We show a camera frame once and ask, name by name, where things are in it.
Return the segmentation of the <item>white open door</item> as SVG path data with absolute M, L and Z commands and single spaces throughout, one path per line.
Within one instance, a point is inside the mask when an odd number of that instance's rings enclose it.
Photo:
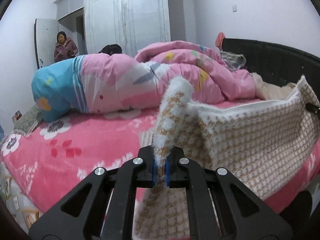
M 38 69 L 54 63 L 54 49 L 57 33 L 57 20 L 44 18 L 35 19 L 34 43 Z

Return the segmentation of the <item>beige white houndstooth garment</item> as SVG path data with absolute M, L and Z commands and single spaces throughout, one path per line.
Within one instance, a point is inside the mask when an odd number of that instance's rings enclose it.
M 174 146 L 202 167 L 225 167 L 275 212 L 283 211 L 312 177 L 293 180 L 319 146 L 319 119 L 305 108 L 318 104 L 302 77 L 285 100 L 219 109 L 192 100 L 193 88 L 175 77 L 162 98 L 153 134 L 158 180 L 140 202 L 134 220 L 139 239 L 189 236 L 187 199 L 165 183 L 165 159 Z

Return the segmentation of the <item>cream ribbed knit cardigan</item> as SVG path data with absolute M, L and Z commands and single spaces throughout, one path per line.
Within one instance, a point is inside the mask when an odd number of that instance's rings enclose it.
M 257 73 L 252 73 L 251 75 L 255 84 L 256 97 L 263 100 L 285 100 L 297 85 L 289 82 L 287 85 L 280 87 L 266 83 Z

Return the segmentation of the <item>pink floral duvet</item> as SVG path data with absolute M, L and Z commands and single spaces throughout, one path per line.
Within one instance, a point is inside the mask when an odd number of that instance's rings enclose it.
M 99 53 L 63 60 L 38 69 L 31 90 L 43 119 L 52 122 L 71 109 L 105 114 L 158 107 L 177 76 L 191 84 L 193 99 L 201 103 L 255 97 L 247 70 L 229 70 L 217 51 L 184 41 L 154 43 L 135 57 Z

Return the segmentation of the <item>grey patterned pillow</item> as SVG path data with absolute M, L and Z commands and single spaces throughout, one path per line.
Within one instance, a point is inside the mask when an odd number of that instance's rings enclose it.
M 14 124 L 13 132 L 29 137 L 29 135 L 38 128 L 38 126 L 43 121 L 43 114 L 41 113 L 39 107 L 34 105 L 22 115 Z

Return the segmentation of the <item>black bed headboard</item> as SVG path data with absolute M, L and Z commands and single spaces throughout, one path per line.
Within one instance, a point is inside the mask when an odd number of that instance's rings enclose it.
M 225 38 L 222 49 L 244 55 L 245 68 L 267 83 L 284 86 L 297 83 L 304 75 L 314 91 L 319 88 L 319 57 L 312 54 L 280 44 L 237 38 Z

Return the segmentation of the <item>white wardrobe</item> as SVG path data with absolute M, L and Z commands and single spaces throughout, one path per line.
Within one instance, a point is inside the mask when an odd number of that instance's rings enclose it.
M 58 29 L 79 54 L 118 44 L 135 56 L 144 47 L 171 40 L 168 0 L 55 0 Z

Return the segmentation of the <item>woman in maroon jacket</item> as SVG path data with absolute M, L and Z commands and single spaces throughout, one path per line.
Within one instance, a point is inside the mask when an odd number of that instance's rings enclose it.
M 54 62 L 76 57 L 78 48 L 75 42 L 71 38 L 67 37 L 64 31 L 58 32 L 56 39 L 57 43 L 54 49 Z

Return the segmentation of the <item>dark haired person behind duvet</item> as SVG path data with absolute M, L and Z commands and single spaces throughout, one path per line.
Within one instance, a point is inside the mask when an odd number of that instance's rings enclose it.
M 110 44 L 106 45 L 101 51 L 99 51 L 99 54 L 108 54 L 108 55 L 113 55 L 113 54 L 121 54 L 122 53 L 122 48 L 118 44 Z

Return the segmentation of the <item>pink flower fleece blanket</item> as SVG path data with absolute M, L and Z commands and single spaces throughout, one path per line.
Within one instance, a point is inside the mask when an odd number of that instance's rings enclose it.
M 98 167 L 112 170 L 152 143 L 155 109 L 68 114 L 1 142 L 1 198 L 24 231 Z

